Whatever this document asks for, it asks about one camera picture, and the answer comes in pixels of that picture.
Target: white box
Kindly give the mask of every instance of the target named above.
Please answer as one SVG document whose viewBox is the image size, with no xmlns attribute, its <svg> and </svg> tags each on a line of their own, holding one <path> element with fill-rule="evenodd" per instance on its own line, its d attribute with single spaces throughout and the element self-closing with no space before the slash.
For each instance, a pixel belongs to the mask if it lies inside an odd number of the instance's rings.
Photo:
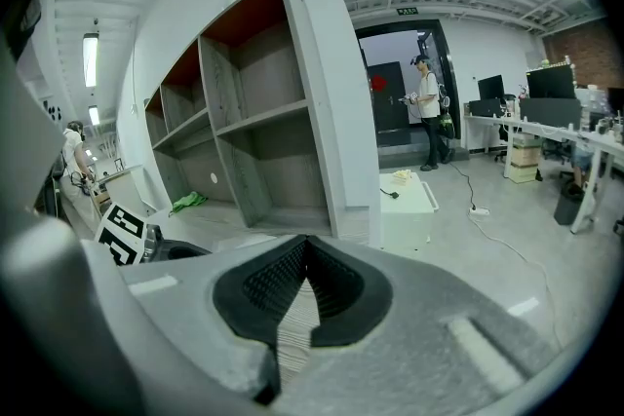
<svg viewBox="0 0 624 416">
<path fill-rule="evenodd" d="M 381 248 L 400 256 L 415 258 L 416 249 L 422 249 L 431 236 L 435 211 L 439 209 L 429 185 L 411 173 L 407 185 L 395 179 L 392 173 L 382 173 L 379 185 L 387 193 L 396 192 L 399 198 L 381 196 Z"/>
</svg>

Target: sneaker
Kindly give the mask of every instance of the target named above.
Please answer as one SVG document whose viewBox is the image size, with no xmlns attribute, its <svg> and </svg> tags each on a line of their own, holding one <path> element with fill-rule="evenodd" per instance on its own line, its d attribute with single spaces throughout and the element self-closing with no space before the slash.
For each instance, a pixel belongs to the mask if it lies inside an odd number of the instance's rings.
<svg viewBox="0 0 624 416">
<path fill-rule="evenodd" d="M 455 156 L 455 150 L 454 149 L 449 149 L 448 153 L 446 154 L 446 156 L 442 159 L 442 163 L 444 165 L 446 165 L 447 163 L 450 163 L 453 156 Z"/>
</svg>

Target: ceiling light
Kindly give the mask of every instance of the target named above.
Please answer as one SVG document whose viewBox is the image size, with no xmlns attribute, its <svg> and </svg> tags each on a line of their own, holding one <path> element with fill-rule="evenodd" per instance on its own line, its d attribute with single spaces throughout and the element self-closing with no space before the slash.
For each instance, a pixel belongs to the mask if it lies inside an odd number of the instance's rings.
<svg viewBox="0 0 624 416">
<path fill-rule="evenodd" d="M 91 125 L 99 125 L 99 114 L 97 106 L 89 106 L 89 116 L 91 117 Z"/>
<path fill-rule="evenodd" d="M 85 70 L 85 85 L 96 86 L 96 63 L 98 61 L 99 34 L 87 33 L 82 39 L 82 62 Z"/>
</svg>

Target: computer monitor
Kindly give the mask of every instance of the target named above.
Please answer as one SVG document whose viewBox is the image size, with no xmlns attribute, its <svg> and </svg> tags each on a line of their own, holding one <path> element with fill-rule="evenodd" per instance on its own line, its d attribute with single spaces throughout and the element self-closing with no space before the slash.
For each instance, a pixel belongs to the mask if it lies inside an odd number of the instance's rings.
<svg viewBox="0 0 624 416">
<path fill-rule="evenodd" d="M 569 64 L 537 69 L 526 74 L 529 97 L 576 99 L 574 77 Z"/>
<path fill-rule="evenodd" d="M 479 97 L 483 99 L 502 99 L 505 96 L 505 88 L 503 86 L 503 77 L 496 75 L 495 77 L 484 78 L 478 82 Z"/>
</svg>

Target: concrete floor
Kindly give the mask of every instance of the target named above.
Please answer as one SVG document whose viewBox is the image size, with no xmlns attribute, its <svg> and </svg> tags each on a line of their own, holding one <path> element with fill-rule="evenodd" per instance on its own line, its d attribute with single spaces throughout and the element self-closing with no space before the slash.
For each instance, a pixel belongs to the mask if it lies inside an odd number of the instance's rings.
<svg viewBox="0 0 624 416">
<path fill-rule="evenodd" d="M 534 264 L 526 264 L 509 247 L 488 240 L 468 219 L 466 178 L 444 165 L 418 172 L 441 208 L 431 243 L 419 248 L 415 257 L 452 272 L 505 309 L 515 307 L 510 312 L 532 325 L 556 349 L 591 331 L 620 279 L 624 252 L 612 225 L 624 214 L 624 182 L 620 178 L 610 181 L 598 219 L 594 224 L 587 222 L 574 236 L 553 218 L 561 186 L 559 171 L 569 166 L 542 160 L 544 181 L 525 184 L 503 178 L 503 165 L 494 162 L 493 154 L 472 156 L 456 166 L 470 175 L 475 205 L 491 210 L 479 222 L 481 227 Z M 552 302 L 539 265 L 548 275 Z"/>
</svg>

